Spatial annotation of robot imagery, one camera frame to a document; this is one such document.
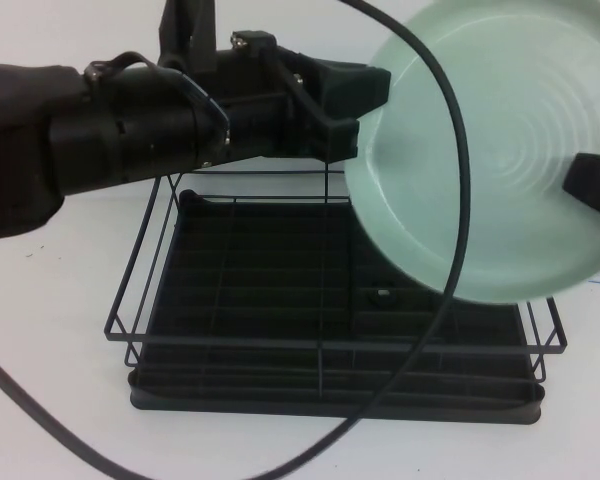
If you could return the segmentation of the right gripper short black finger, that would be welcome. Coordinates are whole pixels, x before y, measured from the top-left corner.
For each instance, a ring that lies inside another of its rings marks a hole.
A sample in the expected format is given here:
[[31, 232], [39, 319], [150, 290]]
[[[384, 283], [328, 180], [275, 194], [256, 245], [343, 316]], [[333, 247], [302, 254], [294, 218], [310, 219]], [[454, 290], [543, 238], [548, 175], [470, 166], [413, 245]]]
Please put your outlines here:
[[562, 188], [573, 198], [600, 213], [600, 154], [576, 154]]

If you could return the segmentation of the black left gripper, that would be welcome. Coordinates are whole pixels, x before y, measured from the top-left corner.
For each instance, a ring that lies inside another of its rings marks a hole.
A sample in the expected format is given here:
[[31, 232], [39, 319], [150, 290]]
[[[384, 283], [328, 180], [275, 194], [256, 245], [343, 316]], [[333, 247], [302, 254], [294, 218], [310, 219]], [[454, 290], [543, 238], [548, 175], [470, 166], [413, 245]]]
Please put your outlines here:
[[385, 105], [391, 84], [386, 69], [309, 57], [254, 30], [232, 33], [218, 75], [214, 96], [230, 121], [224, 160], [355, 158], [356, 119]]

